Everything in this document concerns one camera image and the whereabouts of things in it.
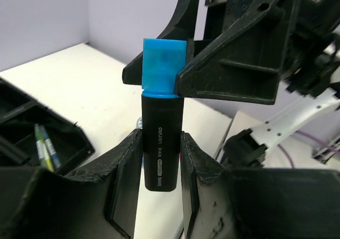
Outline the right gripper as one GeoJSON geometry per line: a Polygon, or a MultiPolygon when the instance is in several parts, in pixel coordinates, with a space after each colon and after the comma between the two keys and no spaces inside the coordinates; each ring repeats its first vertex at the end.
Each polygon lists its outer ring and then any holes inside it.
{"type": "Polygon", "coordinates": [[[335,42],[339,0],[225,0],[221,16],[208,5],[204,42],[177,75],[183,97],[272,105],[282,71],[315,62],[339,66],[323,50],[335,42]]]}

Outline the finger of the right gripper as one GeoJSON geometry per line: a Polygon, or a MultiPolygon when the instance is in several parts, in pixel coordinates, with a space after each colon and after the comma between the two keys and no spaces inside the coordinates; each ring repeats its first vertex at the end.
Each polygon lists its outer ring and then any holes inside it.
{"type": "Polygon", "coordinates": [[[184,68],[186,41],[194,36],[199,0],[178,0],[174,13],[156,39],[143,41],[143,52],[122,72],[125,84],[173,86],[184,68]]]}

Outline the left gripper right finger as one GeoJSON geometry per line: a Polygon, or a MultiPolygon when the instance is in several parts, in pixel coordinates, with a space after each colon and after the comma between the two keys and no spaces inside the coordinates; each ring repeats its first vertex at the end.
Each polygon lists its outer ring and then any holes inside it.
{"type": "Polygon", "coordinates": [[[339,172],[227,168],[181,134],[186,238],[339,238],[339,172]]]}

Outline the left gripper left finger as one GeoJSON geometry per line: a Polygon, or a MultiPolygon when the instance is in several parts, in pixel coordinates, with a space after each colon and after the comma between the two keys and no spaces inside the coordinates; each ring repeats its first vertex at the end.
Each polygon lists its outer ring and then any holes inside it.
{"type": "Polygon", "coordinates": [[[1,238],[133,238],[142,132],[59,176],[39,167],[1,168],[1,238]]]}

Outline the blue highlighter cap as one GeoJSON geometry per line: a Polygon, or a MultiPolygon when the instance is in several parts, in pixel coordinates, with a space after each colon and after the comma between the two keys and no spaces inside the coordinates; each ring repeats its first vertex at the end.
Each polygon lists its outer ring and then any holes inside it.
{"type": "Polygon", "coordinates": [[[187,42],[145,39],[142,54],[142,95],[151,98],[177,98],[175,79],[185,67],[187,42]]]}

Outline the blue slim pen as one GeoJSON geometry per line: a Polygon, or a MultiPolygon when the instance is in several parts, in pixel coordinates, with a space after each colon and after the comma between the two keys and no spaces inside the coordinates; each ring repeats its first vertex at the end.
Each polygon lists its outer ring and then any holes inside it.
{"type": "Polygon", "coordinates": [[[58,154],[55,150],[55,147],[51,141],[50,136],[48,135],[45,127],[43,125],[40,126],[40,131],[42,133],[42,136],[44,138],[44,142],[45,142],[45,146],[47,147],[47,150],[52,158],[53,164],[55,166],[56,169],[59,169],[61,167],[61,162],[60,159],[58,157],[58,154]]]}

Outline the blue tip black highlighter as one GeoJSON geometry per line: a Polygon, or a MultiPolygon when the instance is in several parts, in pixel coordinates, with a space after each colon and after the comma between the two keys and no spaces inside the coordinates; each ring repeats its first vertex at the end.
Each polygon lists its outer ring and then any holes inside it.
{"type": "Polygon", "coordinates": [[[150,191],[176,189],[184,99],[141,96],[144,183],[150,191]]]}

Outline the green slim pen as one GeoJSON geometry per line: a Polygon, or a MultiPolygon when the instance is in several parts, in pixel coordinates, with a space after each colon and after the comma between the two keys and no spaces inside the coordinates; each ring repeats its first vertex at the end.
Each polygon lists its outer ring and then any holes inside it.
{"type": "Polygon", "coordinates": [[[41,136],[40,136],[38,124],[35,124],[34,131],[35,131],[36,147],[37,147],[37,151],[38,151],[38,158],[39,158],[40,165],[42,167],[47,168],[46,163],[44,161],[43,141],[42,141],[41,136]]]}

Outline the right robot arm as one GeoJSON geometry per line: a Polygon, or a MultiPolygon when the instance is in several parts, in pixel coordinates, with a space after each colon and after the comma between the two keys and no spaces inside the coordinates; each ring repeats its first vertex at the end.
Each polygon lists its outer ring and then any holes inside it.
{"type": "Polygon", "coordinates": [[[339,107],[339,0],[206,0],[203,39],[194,40],[199,0],[178,0],[168,25],[124,69],[142,87],[143,129],[155,112],[183,110],[184,98],[272,105],[278,85],[301,101],[229,139],[222,162],[259,166],[265,152],[314,118],[339,107]]]}

